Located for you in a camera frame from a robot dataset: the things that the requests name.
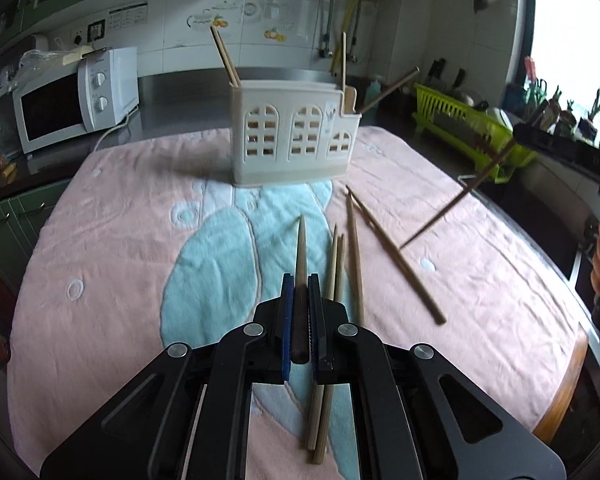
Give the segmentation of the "green dish rack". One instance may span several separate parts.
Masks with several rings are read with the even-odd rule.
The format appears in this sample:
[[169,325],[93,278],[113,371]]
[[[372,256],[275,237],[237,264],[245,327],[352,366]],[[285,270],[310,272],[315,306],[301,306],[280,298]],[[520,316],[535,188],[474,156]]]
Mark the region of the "green dish rack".
[[414,85],[416,130],[428,130],[474,162],[481,172],[512,140],[513,129],[437,90]]

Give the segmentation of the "pink and teal towel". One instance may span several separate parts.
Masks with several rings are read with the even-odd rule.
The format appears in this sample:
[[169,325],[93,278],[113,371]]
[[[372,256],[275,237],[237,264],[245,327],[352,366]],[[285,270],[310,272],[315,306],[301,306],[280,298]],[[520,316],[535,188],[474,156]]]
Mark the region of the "pink and teal towel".
[[[165,346],[212,344],[276,297],[306,233],[324,274],[356,194],[402,244],[458,184],[392,133],[358,132],[340,180],[236,188],[230,135],[185,133],[91,154],[61,195],[24,274],[7,372],[15,448],[39,470]],[[443,311],[437,324],[377,235],[343,302],[386,344],[431,344],[517,420],[550,409],[574,347],[580,304],[504,221],[465,197],[404,258]]]

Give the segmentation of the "soap dispenser bottle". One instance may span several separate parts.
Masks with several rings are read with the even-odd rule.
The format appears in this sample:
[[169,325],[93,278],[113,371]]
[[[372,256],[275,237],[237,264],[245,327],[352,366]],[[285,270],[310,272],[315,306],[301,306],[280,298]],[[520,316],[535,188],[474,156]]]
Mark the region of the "soap dispenser bottle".
[[377,106],[377,98],[381,95],[382,84],[378,79],[370,82],[365,93],[365,107],[370,110]]

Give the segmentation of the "green lower cabinet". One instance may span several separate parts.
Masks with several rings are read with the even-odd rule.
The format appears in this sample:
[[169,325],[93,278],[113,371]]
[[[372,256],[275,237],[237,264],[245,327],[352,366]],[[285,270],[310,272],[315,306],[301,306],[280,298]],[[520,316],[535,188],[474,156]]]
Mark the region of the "green lower cabinet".
[[0,201],[0,278],[15,296],[42,227],[68,185],[62,180]]

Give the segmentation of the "cream plastic utensil holder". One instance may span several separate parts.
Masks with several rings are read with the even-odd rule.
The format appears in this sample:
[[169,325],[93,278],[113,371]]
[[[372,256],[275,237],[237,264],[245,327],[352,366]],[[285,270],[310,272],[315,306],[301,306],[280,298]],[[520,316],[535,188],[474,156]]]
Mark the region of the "cream plastic utensil holder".
[[343,176],[361,120],[355,100],[355,88],[328,82],[244,80],[233,87],[234,185]]

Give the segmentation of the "white microwave oven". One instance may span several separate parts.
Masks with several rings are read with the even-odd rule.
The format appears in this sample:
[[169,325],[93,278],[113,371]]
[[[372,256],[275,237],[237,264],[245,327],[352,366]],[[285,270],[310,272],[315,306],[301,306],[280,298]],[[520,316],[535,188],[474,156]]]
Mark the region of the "white microwave oven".
[[30,68],[12,90],[23,153],[122,124],[140,104],[137,48],[99,49]]

